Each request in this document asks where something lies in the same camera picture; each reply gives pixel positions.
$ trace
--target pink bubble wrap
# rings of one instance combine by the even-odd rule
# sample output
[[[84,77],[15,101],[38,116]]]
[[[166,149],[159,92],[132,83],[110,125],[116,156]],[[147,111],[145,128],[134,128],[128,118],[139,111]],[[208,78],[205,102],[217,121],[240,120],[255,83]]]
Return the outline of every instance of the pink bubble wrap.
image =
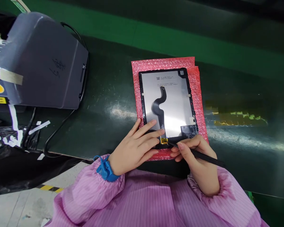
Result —
[[[188,73],[189,85],[192,91],[193,107],[196,112],[196,120],[198,124],[199,134],[203,136],[208,142],[207,130],[205,125],[202,95],[200,86],[200,72],[199,68],[195,66],[195,57],[183,57],[183,58],[164,58],[164,59],[151,59],[132,61],[133,68],[133,84],[135,88],[136,107],[138,118],[143,119],[142,102],[139,83],[139,72],[149,70],[162,70],[162,69],[177,69],[186,68]],[[149,161],[156,160],[171,160],[170,149],[161,149],[158,154],[155,154]]]

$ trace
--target black frame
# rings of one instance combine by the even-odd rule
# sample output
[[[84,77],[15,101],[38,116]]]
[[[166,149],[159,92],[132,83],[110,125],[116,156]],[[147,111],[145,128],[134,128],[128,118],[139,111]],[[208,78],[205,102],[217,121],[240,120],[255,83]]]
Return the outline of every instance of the black frame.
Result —
[[[189,79],[188,79],[188,73],[187,73],[187,69],[186,68],[178,68],[178,69],[162,69],[162,70],[149,70],[149,71],[143,71],[143,72],[139,72],[139,84],[140,84],[140,96],[141,96],[141,104],[142,104],[142,113],[143,113],[143,123],[144,125],[147,124],[147,120],[146,120],[146,114],[145,114],[145,101],[144,101],[144,97],[142,95],[143,91],[143,82],[142,82],[142,73],[158,73],[158,72],[170,72],[170,71],[177,71],[178,72],[178,76],[180,76],[183,79],[186,79],[186,85],[187,85],[187,91],[188,94],[190,94],[189,97],[189,101],[190,101],[190,107],[192,110],[192,115],[196,116],[196,112],[194,110],[193,107],[193,101],[192,101],[192,91],[189,85]],[[196,134],[198,134],[198,124],[197,124],[197,120],[195,118],[194,120],[196,122],[195,125],[183,125],[181,127],[181,132],[182,132],[182,136],[179,137],[170,137],[168,138],[168,141],[170,141],[171,143],[177,143],[183,139],[186,138],[192,138],[194,137]],[[165,148],[170,148],[172,147],[169,144],[158,144],[155,148],[156,149],[165,149]]]

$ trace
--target hand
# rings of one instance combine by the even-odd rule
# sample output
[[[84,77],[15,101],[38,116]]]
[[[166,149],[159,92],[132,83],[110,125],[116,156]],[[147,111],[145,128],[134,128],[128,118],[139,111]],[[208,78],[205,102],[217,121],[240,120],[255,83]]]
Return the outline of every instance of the hand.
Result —
[[[137,131],[140,122],[141,119],[136,121],[127,136],[108,158],[111,169],[117,176],[137,168],[158,153],[158,150],[152,148],[160,142],[157,137],[164,134],[164,129],[144,135],[156,124],[156,120],[148,122]]]
[[[170,156],[176,157],[176,162],[181,161],[183,158],[185,159],[194,179],[205,195],[217,195],[220,191],[217,166],[202,159],[196,159],[190,150],[191,148],[217,159],[216,153],[209,146],[206,140],[201,135],[196,135],[192,139],[180,141],[177,145],[179,149],[173,147],[171,149],[172,153]]]

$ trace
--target black cable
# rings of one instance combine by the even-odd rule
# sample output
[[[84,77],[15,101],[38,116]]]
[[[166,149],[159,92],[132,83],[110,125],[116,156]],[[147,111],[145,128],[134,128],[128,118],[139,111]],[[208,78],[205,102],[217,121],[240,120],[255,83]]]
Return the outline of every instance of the black cable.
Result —
[[[34,107],[34,111],[33,111],[32,117],[31,117],[31,119],[30,119],[30,121],[28,123],[28,126],[26,128],[24,137],[23,137],[23,139],[21,141],[21,148],[22,148],[22,150],[25,150],[25,141],[26,141],[26,139],[28,137],[28,133],[29,133],[31,127],[32,127],[32,123],[33,123],[33,120],[35,118],[35,115],[36,115],[36,107]]]
[[[84,40],[81,38],[81,36],[79,35],[79,33],[74,29],[72,28],[70,25],[64,23],[64,22],[61,22],[61,25],[64,27],[69,27],[71,30],[73,30],[74,33],[77,34],[77,36],[79,37],[80,41],[83,43],[85,49],[87,49],[86,45],[85,45],[85,42]],[[86,76],[87,76],[87,71],[88,71],[88,67],[86,65],[86,70],[85,70],[85,75],[84,75],[84,79],[83,79],[83,86],[82,86],[82,92],[80,94],[80,101],[79,101],[79,107],[80,107],[80,104],[83,100],[83,97],[84,97],[84,93],[85,93],[85,87],[86,87]],[[70,116],[75,112],[75,110],[73,110],[61,123],[61,125],[51,134],[51,136],[47,139],[47,141],[45,142],[44,144],[44,147],[43,147],[43,153],[46,157],[48,158],[57,158],[57,157],[60,157],[61,155],[60,154],[50,154],[48,152],[48,144],[49,142],[51,141],[51,139],[56,135],[56,133],[62,128],[62,126],[64,125],[64,123],[70,118]]]

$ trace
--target fingernail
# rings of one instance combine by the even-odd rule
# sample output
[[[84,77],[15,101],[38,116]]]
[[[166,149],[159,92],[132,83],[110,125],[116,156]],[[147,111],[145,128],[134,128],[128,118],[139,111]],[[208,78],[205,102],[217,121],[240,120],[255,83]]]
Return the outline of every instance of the fingernail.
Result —
[[[183,150],[183,149],[184,149],[184,145],[183,145],[181,142],[177,143],[177,145],[178,145],[178,147],[179,147],[180,150]]]

